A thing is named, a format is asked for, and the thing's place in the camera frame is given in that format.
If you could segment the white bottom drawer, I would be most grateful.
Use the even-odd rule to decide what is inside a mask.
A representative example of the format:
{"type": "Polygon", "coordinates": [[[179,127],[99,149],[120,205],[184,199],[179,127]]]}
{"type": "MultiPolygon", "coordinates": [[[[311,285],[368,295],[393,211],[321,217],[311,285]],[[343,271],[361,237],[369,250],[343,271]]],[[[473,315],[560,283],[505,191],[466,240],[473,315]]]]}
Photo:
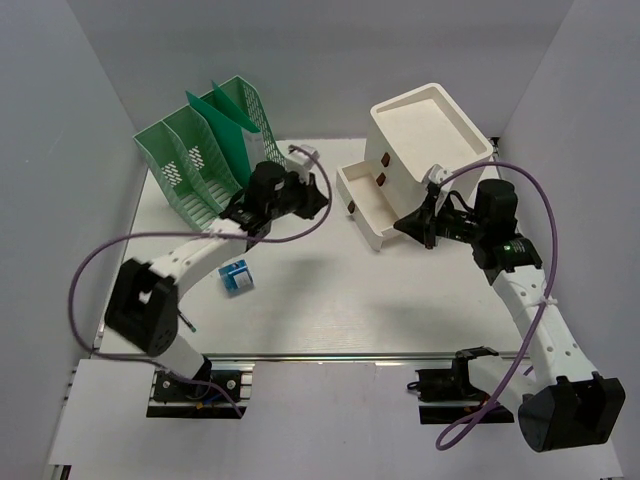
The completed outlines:
{"type": "Polygon", "coordinates": [[[411,199],[412,179],[406,182],[402,168],[392,163],[384,167],[380,161],[361,161],[341,166],[336,172],[336,187],[346,209],[355,203],[355,211],[348,215],[355,221],[368,245],[382,250],[389,242],[406,235],[393,228],[393,224],[416,207],[411,199]],[[379,187],[376,178],[386,175],[379,187]]]}

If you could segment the green file folder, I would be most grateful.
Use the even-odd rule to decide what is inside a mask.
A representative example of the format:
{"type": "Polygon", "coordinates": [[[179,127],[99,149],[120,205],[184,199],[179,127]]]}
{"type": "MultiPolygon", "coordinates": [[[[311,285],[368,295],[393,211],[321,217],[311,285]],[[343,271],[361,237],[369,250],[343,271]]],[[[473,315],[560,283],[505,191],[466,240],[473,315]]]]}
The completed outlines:
{"type": "Polygon", "coordinates": [[[186,97],[209,125],[235,180],[246,187],[255,167],[266,160],[262,131],[216,83],[201,97],[190,91],[186,97]]]}

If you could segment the blue white small box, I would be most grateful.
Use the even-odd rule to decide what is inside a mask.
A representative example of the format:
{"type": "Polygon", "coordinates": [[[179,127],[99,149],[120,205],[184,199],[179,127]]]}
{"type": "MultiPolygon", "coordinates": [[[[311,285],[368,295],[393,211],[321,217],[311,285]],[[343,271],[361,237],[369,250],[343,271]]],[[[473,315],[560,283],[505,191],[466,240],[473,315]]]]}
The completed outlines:
{"type": "Polygon", "coordinates": [[[244,259],[222,266],[218,274],[228,296],[237,296],[254,287],[253,277],[244,259]]]}

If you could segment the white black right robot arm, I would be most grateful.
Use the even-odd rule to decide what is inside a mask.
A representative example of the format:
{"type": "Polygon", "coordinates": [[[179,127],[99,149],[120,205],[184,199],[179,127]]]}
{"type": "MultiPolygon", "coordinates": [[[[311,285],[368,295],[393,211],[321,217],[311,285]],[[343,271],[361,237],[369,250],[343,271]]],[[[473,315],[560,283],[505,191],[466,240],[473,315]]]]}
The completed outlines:
{"type": "Polygon", "coordinates": [[[484,180],[471,207],[456,208],[458,196],[429,182],[423,203],[394,227],[428,249],[440,238],[471,246],[475,263],[522,337],[534,375],[519,372],[489,347],[469,348],[457,352],[449,380],[436,392],[453,389],[466,399],[495,394],[488,406],[509,411],[536,452],[606,443],[626,399],[624,388],[599,373],[547,295],[542,260],[517,231],[514,186],[484,180]]]}

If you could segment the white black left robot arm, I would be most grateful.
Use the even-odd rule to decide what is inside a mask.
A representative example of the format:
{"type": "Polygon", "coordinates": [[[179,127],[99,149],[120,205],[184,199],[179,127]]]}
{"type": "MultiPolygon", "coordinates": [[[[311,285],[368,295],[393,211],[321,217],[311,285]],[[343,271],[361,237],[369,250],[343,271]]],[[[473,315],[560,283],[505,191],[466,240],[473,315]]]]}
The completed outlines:
{"type": "Polygon", "coordinates": [[[106,326],[143,352],[147,361],[173,373],[188,398],[202,398],[211,387],[211,363],[178,332],[181,298],[226,262],[259,243],[272,242],[275,220],[328,214],[332,196],[332,191],[319,190],[312,173],[259,163],[247,187],[231,197],[199,237],[154,260],[130,259],[120,267],[106,326]]]}

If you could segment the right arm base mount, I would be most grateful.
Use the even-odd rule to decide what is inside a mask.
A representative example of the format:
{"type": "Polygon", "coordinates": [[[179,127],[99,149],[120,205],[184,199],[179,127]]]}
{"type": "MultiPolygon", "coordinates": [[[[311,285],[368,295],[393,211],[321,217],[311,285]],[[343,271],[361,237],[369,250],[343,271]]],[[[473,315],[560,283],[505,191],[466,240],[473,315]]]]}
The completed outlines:
{"type": "Polygon", "coordinates": [[[418,396],[421,425],[449,425],[481,410],[490,393],[470,383],[468,365],[482,357],[499,358],[499,353],[485,346],[464,349],[455,353],[448,368],[416,371],[418,379],[406,390],[418,396]]]}

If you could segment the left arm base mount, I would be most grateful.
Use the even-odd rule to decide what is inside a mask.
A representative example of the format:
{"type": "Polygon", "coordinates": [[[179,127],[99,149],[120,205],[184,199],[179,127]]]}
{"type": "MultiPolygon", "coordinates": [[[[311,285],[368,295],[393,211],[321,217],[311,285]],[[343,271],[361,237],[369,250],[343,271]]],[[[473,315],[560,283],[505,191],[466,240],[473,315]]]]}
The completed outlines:
{"type": "Polygon", "coordinates": [[[174,373],[154,372],[146,417],[151,419],[239,420],[251,396],[252,370],[234,363],[210,361],[200,384],[174,373]]]}

